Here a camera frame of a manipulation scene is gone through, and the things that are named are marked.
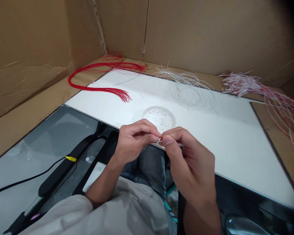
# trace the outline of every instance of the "wrist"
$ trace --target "wrist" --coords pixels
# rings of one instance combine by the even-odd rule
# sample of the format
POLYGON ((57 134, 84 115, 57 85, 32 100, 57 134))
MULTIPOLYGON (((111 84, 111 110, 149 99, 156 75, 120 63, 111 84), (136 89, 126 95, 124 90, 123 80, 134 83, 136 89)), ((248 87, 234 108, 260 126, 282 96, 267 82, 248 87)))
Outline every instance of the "wrist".
POLYGON ((123 163, 121 159, 122 158, 118 154, 114 153, 114 155, 111 157, 108 163, 109 168, 111 168, 112 170, 123 170, 125 163, 123 163))

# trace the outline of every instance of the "white sleeve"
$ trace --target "white sleeve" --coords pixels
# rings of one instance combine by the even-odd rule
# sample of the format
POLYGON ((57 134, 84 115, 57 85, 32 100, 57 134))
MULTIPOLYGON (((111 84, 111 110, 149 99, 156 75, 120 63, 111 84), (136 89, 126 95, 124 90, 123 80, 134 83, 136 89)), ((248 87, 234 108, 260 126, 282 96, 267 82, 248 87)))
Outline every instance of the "white sleeve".
POLYGON ((91 202, 82 195, 68 197, 54 205, 40 220, 20 235, 60 234, 93 211, 91 202))

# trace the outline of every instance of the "red and white wire bundle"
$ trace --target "red and white wire bundle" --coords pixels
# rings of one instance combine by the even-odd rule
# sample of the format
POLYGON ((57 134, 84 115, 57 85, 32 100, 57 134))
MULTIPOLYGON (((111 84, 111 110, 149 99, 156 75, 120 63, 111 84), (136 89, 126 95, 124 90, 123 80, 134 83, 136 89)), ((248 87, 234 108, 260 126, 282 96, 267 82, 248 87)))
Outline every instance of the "red and white wire bundle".
POLYGON ((294 145, 294 100, 287 95, 269 88, 258 82, 259 77, 247 73, 231 73, 224 81, 224 93, 231 92, 241 97, 247 93, 257 93, 264 96, 267 111, 275 124, 287 135, 294 145))
POLYGON ((77 89, 81 89, 81 90, 110 92, 110 93, 113 93, 113 94, 119 96, 123 102, 129 102, 132 99, 128 95, 128 92, 125 90, 121 90, 121 89, 117 89, 117 88, 98 88, 98 87, 80 86, 80 85, 76 85, 72 82, 72 78, 76 74, 83 72, 83 71, 102 73, 102 72, 111 71, 113 69, 118 69, 118 70, 129 70, 129 71, 136 71, 139 73, 143 73, 147 69, 146 65, 139 65, 139 64, 135 64, 135 63, 131 63, 131 62, 124 62, 123 58, 118 57, 118 56, 107 55, 107 56, 105 56, 105 59, 107 62, 90 64, 90 65, 87 65, 85 67, 82 67, 82 68, 76 70, 68 77, 68 83, 72 87, 77 88, 77 89), (107 70, 96 69, 96 68, 102 67, 102 66, 108 66, 108 67, 110 67, 110 69, 107 69, 107 70))

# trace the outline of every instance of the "yellow tag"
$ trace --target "yellow tag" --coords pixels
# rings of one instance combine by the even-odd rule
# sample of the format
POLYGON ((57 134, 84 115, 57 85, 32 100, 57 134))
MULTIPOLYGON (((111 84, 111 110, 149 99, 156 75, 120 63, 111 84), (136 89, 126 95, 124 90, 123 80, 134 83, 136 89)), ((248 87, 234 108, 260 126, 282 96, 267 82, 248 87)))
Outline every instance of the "yellow tag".
POLYGON ((76 158, 74 158, 74 157, 69 157, 69 156, 66 156, 65 158, 67 158, 67 159, 69 159, 70 161, 73 161, 73 162, 76 162, 76 158))

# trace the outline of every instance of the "white shirt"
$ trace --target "white shirt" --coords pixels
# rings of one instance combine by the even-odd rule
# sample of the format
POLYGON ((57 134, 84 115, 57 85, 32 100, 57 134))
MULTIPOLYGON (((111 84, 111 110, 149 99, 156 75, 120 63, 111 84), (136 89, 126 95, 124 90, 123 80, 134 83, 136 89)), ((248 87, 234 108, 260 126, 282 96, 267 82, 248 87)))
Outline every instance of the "white shirt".
POLYGON ((111 199, 93 210, 74 195, 58 202, 39 221, 20 233, 29 234, 169 234, 159 195, 144 184, 119 177, 111 199))

